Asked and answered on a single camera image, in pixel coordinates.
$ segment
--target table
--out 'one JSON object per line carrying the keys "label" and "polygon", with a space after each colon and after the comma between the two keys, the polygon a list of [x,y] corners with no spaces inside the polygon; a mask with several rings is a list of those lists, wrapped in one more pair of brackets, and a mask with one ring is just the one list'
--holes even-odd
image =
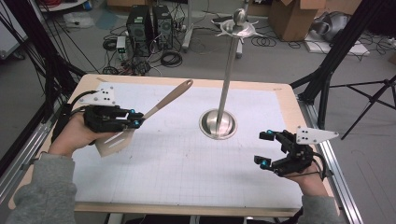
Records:
{"label": "table", "polygon": [[[158,85],[158,86],[176,86],[186,80],[185,78],[165,78],[165,77],[119,77],[104,75],[86,75],[79,82],[78,87],[73,93],[71,99],[78,94],[95,90],[101,83],[131,83],[134,85]],[[193,87],[220,89],[222,81],[220,80],[203,80],[195,79]],[[299,125],[305,124],[300,107],[291,87],[287,84],[274,83],[257,83],[257,82],[238,82],[232,81],[230,92],[232,91],[269,91],[272,92],[279,102],[281,117],[285,121],[286,129],[295,130]],[[47,150],[50,145],[50,136],[44,143],[41,150]],[[21,185],[30,182],[32,167],[22,180]],[[332,191],[328,182],[325,183],[330,195]],[[199,215],[199,216],[255,216],[255,217],[288,217],[293,215],[297,208],[288,207],[238,207],[238,206],[213,206],[213,205],[178,205],[178,204],[154,204],[154,203],[94,203],[94,202],[77,202],[77,211],[93,211],[108,213],[140,213],[140,214],[175,214],[175,215]]]}

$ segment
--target box flap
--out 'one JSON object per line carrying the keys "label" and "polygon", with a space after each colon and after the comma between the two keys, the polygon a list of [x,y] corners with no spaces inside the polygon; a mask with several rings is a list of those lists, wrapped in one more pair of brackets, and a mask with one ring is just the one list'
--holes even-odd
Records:
{"label": "box flap", "polygon": [[319,9],[326,7],[326,0],[301,0],[300,9]]}
{"label": "box flap", "polygon": [[287,6],[288,4],[290,4],[290,2],[294,1],[294,0],[277,0],[282,2],[285,6]]}

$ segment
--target metal pole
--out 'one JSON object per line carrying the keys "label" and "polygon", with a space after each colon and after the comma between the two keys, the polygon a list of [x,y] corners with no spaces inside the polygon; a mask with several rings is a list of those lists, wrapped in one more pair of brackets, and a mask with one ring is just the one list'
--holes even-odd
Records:
{"label": "metal pole", "polygon": [[225,68],[225,78],[223,82],[223,88],[221,91],[218,118],[216,120],[217,133],[219,132],[219,126],[221,124],[222,116],[224,113],[224,106],[225,106],[225,101],[227,99],[228,89],[230,87],[231,71],[233,71],[233,62],[235,61],[235,54],[236,54],[236,49],[238,48],[238,42],[239,42],[239,37],[237,36],[231,37],[231,46],[230,46],[230,51],[228,53],[227,66]]}

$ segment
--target person's left hand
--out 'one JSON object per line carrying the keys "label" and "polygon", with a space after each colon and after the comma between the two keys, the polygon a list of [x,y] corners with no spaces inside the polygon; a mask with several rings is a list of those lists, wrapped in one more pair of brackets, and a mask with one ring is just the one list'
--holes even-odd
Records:
{"label": "person's left hand", "polygon": [[82,113],[75,114],[49,147],[49,154],[71,157],[73,152],[99,138],[108,138],[116,133],[94,133],[84,124]]}

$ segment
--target white bracket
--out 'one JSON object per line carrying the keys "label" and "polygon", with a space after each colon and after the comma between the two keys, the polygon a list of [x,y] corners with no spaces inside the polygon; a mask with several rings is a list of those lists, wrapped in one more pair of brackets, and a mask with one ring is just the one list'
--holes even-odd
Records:
{"label": "white bracket", "polygon": [[298,145],[311,145],[330,140],[337,137],[339,134],[337,132],[329,132],[320,129],[298,126],[296,135],[296,141]]}
{"label": "white bracket", "polygon": [[88,94],[78,100],[84,105],[115,105],[116,98],[114,96],[114,90],[112,87],[110,89],[101,89],[96,93]]}

